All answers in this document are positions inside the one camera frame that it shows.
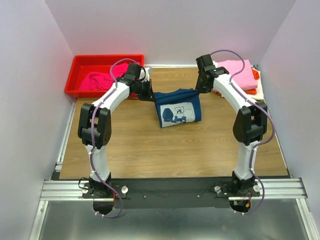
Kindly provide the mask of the dark blue t shirt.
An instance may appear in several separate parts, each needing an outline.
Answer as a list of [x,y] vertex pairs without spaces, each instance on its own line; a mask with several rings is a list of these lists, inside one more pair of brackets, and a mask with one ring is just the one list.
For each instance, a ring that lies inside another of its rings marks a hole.
[[161,128],[201,121],[200,94],[195,89],[180,88],[169,93],[156,92],[154,95]]

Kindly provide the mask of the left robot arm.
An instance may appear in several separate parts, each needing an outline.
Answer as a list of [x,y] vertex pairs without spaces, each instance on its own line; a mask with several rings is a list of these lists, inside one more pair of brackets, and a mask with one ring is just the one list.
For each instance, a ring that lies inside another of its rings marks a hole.
[[154,102],[151,67],[129,63],[127,70],[113,78],[111,88],[98,100],[81,106],[77,135],[88,152],[91,173],[82,192],[86,197],[111,198],[116,195],[107,163],[107,144],[112,135],[112,113],[131,94],[140,101]]

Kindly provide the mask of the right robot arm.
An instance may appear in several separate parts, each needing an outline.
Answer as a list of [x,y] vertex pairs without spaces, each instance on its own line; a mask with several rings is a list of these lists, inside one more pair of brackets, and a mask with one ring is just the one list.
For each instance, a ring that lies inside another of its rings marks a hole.
[[249,97],[225,67],[214,65],[210,54],[198,57],[196,64],[198,78],[195,89],[199,93],[217,90],[236,112],[232,132],[239,146],[238,157],[227,186],[231,193],[243,194],[255,185],[254,165],[258,144],[267,131],[267,105]]

